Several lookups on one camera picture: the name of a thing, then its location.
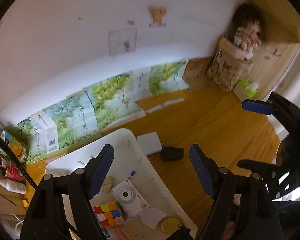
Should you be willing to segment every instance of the colorful cube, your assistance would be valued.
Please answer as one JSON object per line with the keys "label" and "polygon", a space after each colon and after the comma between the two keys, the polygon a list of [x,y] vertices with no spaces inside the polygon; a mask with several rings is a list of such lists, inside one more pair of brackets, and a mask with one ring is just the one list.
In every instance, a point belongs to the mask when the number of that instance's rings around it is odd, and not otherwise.
{"label": "colorful cube", "polygon": [[94,212],[103,227],[115,226],[126,221],[127,215],[118,201],[94,207]]}

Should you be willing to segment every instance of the clamp jaw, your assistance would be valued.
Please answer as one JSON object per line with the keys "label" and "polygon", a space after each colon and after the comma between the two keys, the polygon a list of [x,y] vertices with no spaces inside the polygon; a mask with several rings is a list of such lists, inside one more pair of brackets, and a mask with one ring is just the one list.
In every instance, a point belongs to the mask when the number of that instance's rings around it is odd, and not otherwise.
{"label": "clamp jaw", "polygon": [[27,210],[20,239],[71,240],[62,199],[69,195],[80,239],[106,240],[89,200],[99,193],[113,159],[114,149],[106,144],[85,168],[57,178],[45,174]]}
{"label": "clamp jaw", "polygon": [[219,168],[197,144],[190,147],[189,158],[204,192],[214,200],[197,240],[223,238],[235,194],[241,194],[241,198],[231,239],[282,239],[278,215],[258,173],[244,177],[232,174],[227,168]]}
{"label": "clamp jaw", "polygon": [[[244,100],[242,108],[247,111],[273,115],[289,132],[285,142],[281,166],[241,160],[238,166],[257,172],[266,182],[272,199],[280,198],[300,187],[300,108],[275,92],[271,92],[266,102]],[[279,184],[279,178],[289,175]]]}

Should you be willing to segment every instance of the cabinet door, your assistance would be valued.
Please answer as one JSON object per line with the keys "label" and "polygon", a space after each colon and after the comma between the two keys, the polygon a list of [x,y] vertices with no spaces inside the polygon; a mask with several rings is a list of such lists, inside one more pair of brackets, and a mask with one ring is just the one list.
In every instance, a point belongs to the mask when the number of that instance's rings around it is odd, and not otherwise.
{"label": "cabinet door", "polygon": [[264,15],[265,37],[259,49],[254,50],[255,62],[248,78],[259,83],[255,98],[263,99],[280,80],[296,55],[300,44],[278,21]]}

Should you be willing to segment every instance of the grape picture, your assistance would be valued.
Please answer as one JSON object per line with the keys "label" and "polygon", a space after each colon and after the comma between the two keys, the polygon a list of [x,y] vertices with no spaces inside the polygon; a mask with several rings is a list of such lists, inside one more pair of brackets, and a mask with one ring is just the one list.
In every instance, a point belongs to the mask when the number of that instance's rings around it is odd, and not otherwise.
{"label": "grape picture", "polygon": [[188,61],[167,63],[151,67],[149,90],[153,95],[187,89],[189,86],[182,79]]}
{"label": "grape picture", "polygon": [[33,125],[31,119],[27,118],[15,126],[6,128],[11,134],[13,134],[19,141],[27,144],[29,137],[31,136],[31,130]]}
{"label": "grape picture", "polygon": [[94,107],[99,129],[141,110],[133,100],[131,74],[132,72],[123,73],[83,89]]}
{"label": "grape picture", "polygon": [[94,109],[83,91],[43,111],[57,125],[60,149],[101,137]]}

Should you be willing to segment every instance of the wooden floor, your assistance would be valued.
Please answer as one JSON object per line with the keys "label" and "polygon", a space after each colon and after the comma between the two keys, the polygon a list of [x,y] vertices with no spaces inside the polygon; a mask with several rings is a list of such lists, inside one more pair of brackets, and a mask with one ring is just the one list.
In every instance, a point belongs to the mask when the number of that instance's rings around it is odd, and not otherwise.
{"label": "wooden floor", "polygon": [[[249,175],[237,167],[237,162],[244,158],[271,162],[279,139],[265,116],[244,111],[233,93],[224,93],[215,86],[190,94],[180,91],[148,98],[140,105],[149,109],[176,98],[184,98],[184,101],[118,128],[128,128],[135,136],[157,131],[163,145],[184,149],[185,156],[179,161],[165,163],[159,154],[148,158],[180,206],[201,228],[212,201],[204,194],[191,166],[189,147],[197,143],[218,166],[235,174]],[[36,183],[44,175],[46,165],[44,160],[26,166]],[[32,194],[28,184],[26,197],[30,200]]]}

